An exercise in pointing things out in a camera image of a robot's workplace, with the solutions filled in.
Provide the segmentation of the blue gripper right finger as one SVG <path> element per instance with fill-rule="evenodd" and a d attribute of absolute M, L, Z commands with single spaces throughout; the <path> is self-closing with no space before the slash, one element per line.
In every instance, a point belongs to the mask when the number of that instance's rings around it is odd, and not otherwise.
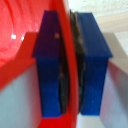
<path fill-rule="evenodd" d="M 92 13 L 70 13 L 79 77 L 79 112 L 100 113 L 108 60 L 112 53 Z"/>

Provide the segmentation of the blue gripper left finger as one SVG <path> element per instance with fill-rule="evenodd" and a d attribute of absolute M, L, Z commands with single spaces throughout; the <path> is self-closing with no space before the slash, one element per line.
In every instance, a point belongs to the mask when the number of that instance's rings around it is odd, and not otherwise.
<path fill-rule="evenodd" d="M 60 117 L 67 111 L 69 74 L 56 11 L 44 12 L 33 56 L 37 60 L 42 116 Z"/>

